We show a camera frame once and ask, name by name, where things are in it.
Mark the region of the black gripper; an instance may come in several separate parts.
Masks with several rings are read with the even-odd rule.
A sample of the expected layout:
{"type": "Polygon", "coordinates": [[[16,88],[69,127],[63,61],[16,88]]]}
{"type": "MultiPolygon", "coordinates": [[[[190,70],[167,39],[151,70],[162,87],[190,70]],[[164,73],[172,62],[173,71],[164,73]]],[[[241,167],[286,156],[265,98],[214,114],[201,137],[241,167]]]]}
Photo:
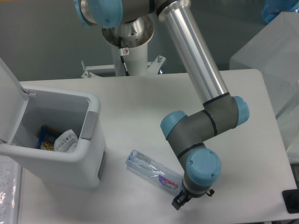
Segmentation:
{"type": "Polygon", "coordinates": [[[183,187],[183,190],[180,191],[180,193],[177,196],[175,196],[171,204],[176,210],[180,210],[180,208],[185,203],[189,202],[190,198],[199,198],[202,197],[204,194],[207,194],[208,196],[213,196],[214,190],[212,188],[208,188],[198,191],[183,187]]]}

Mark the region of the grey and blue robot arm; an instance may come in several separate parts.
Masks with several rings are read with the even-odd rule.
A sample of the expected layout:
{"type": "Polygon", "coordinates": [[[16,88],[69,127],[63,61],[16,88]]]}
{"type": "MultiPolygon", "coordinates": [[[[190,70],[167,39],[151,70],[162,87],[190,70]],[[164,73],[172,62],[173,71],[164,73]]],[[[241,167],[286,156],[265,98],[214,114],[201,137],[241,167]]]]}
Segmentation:
{"type": "Polygon", "coordinates": [[[168,114],[161,121],[163,134],[184,170],[182,189],[172,206],[179,210],[192,198],[212,196],[211,186],[221,171],[218,155],[205,141],[245,123],[247,103],[231,96],[191,13],[189,0],[76,0],[80,23],[98,25],[117,53],[118,76],[133,75],[136,62],[128,56],[134,47],[144,45],[153,35],[149,14],[163,22],[175,44],[184,67],[203,104],[193,115],[183,111],[168,114]]]}

